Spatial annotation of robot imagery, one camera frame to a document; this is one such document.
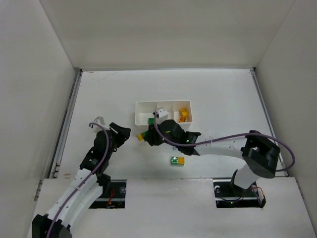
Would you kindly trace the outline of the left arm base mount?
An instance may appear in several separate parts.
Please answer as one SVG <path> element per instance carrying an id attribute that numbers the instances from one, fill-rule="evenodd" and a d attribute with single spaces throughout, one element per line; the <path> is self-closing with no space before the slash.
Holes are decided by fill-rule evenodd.
<path id="1" fill-rule="evenodd" d="M 112 180 L 109 188 L 104 188 L 90 209 L 124 209 L 127 180 Z"/>

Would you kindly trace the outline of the green and yellow lego stack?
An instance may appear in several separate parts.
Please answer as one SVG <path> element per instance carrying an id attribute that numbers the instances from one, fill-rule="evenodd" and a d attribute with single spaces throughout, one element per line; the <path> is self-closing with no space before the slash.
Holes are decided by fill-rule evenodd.
<path id="1" fill-rule="evenodd" d="M 148 131 L 144 131 L 142 133 L 137 134 L 137 139 L 139 141 L 146 141 L 146 136 L 148 134 Z"/>

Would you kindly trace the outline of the yellow lego piece with flower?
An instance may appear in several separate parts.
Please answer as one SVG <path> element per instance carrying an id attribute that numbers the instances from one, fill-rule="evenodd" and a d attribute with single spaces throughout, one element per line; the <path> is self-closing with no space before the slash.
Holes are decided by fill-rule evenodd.
<path id="1" fill-rule="evenodd" d="M 179 111 L 180 111 L 179 122 L 181 122 L 181 123 L 186 122 L 186 120 L 189 116 L 189 112 L 187 111 L 186 108 L 181 108 Z"/>

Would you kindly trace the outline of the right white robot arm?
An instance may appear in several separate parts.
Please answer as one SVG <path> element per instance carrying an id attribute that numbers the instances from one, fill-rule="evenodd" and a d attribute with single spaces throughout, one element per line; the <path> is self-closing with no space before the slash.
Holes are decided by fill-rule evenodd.
<path id="1" fill-rule="evenodd" d="M 232 186 L 241 189 L 248 189 L 260 178 L 274 178 L 280 153 L 274 137 L 255 130 L 212 138 L 185 131 L 171 119 L 150 124 L 143 139 L 151 146 L 169 144 L 188 156 L 220 155 L 243 160 L 245 165 L 231 179 Z"/>

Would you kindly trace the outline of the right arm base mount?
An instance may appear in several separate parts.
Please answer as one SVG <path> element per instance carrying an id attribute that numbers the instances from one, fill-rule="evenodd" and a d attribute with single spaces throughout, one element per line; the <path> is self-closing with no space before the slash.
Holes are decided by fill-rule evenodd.
<path id="1" fill-rule="evenodd" d="M 234 187 L 230 179 L 213 180 L 217 208 L 264 208 L 266 197 L 262 188 L 254 182 L 249 188 Z"/>

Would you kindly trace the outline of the green yellow lego block pair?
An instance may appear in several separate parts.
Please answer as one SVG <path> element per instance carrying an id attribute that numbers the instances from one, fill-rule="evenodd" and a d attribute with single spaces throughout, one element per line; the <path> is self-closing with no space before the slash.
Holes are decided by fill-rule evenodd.
<path id="1" fill-rule="evenodd" d="M 184 157 L 171 157 L 170 164 L 172 166 L 184 166 L 185 165 L 185 158 Z"/>

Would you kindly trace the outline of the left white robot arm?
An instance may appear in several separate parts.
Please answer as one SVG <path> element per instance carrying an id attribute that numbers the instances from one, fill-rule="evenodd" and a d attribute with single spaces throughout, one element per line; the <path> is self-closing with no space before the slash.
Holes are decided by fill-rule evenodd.
<path id="1" fill-rule="evenodd" d="M 33 238 L 71 238 L 84 213 L 111 187 L 111 177 L 104 171 L 109 160 L 130 137 L 131 129 L 111 123 L 105 127 L 89 123 L 96 137 L 79 169 L 62 196 L 44 215 L 36 215 L 31 224 Z"/>

